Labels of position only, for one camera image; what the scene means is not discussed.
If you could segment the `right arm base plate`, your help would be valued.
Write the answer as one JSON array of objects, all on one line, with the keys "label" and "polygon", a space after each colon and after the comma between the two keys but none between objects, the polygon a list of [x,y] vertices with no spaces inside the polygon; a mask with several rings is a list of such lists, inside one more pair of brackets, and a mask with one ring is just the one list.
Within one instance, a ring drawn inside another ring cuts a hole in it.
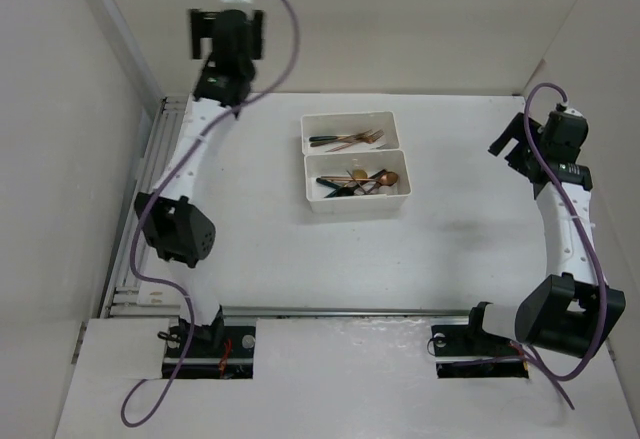
[{"label": "right arm base plate", "polygon": [[508,339],[474,331],[469,324],[431,325],[428,352],[439,379],[528,379],[527,364]]}]

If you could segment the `black spoon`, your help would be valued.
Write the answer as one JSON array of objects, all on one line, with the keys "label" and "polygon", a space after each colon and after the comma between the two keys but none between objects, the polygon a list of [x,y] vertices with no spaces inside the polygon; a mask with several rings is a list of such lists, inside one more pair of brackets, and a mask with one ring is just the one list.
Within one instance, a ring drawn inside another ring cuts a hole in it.
[{"label": "black spoon", "polygon": [[333,192],[327,195],[327,198],[334,197],[354,197],[366,195],[367,191],[359,185],[343,186],[335,189]]}]

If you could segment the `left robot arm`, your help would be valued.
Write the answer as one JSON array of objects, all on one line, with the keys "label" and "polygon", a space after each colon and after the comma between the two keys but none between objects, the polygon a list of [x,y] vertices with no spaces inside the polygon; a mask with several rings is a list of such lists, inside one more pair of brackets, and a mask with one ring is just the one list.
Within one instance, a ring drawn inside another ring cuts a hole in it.
[{"label": "left robot arm", "polygon": [[198,176],[211,165],[232,122],[250,102],[256,61],[263,57],[265,14],[237,8],[189,12],[191,55],[203,58],[172,157],[148,192],[134,200],[136,242],[144,241],[165,262],[195,268],[211,253],[216,227],[198,195]]}]

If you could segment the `rose gold fork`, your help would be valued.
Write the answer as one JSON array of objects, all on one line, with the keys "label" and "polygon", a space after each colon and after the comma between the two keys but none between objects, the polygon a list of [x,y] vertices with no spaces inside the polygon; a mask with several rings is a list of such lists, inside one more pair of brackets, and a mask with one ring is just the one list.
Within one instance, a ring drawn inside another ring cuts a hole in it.
[{"label": "rose gold fork", "polygon": [[384,136],[384,131],[382,129],[379,129],[374,132],[371,132],[370,134],[364,137],[337,141],[337,146],[334,146],[331,149],[329,149],[329,152],[338,152],[357,144],[373,144],[377,142],[379,139],[381,139],[383,136]]}]

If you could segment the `copper spoon round bowl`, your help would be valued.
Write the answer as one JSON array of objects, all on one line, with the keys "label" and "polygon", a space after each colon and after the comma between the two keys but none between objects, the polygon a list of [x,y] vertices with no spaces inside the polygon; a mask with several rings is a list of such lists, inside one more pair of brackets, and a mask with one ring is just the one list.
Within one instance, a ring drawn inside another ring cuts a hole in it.
[{"label": "copper spoon round bowl", "polygon": [[359,183],[369,183],[373,182],[376,184],[380,184],[382,186],[392,186],[396,184],[399,180],[400,176],[395,172],[385,172],[381,175],[377,175],[375,177],[367,177],[367,178],[357,178],[357,177],[342,177],[342,176],[320,176],[320,179],[334,182],[347,182],[354,181]]}]

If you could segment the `small gold spoon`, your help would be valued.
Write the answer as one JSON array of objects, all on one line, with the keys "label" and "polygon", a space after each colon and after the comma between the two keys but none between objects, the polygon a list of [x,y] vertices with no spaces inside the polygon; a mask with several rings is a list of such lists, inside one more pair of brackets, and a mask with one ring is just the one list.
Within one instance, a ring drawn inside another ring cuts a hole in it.
[{"label": "small gold spoon", "polygon": [[358,180],[367,180],[368,179],[368,175],[364,170],[353,170],[350,173],[352,178],[358,179]]}]

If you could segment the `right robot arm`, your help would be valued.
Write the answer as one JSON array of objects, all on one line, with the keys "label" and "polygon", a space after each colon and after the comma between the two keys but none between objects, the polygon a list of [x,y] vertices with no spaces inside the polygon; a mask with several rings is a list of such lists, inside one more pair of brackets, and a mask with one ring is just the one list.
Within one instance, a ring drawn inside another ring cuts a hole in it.
[{"label": "right robot arm", "polygon": [[518,113],[491,144],[497,156],[510,141],[509,167],[526,177],[541,214],[546,246],[546,277],[519,306],[481,302],[463,328],[465,345],[487,352],[499,338],[582,358],[593,341],[601,310],[596,271],[588,254],[593,243],[590,199],[593,181],[577,159],[588,134],[584,117],[573,109],[552,111],[545,124]]}]

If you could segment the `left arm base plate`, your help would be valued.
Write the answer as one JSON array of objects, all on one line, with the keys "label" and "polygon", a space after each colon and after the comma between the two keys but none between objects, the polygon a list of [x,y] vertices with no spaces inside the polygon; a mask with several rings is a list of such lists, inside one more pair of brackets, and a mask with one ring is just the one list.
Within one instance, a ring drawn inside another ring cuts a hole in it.
[{"label": "left arm base plate", "polygon": [[[167,331],[157,333],[165,343],[161,366],[169,379],[184,349],[188,327],[181,320]],[[256,324],[219,322],[211,341],[195,336],[176,375],[177,379],[245,380],[254,373]]]}]

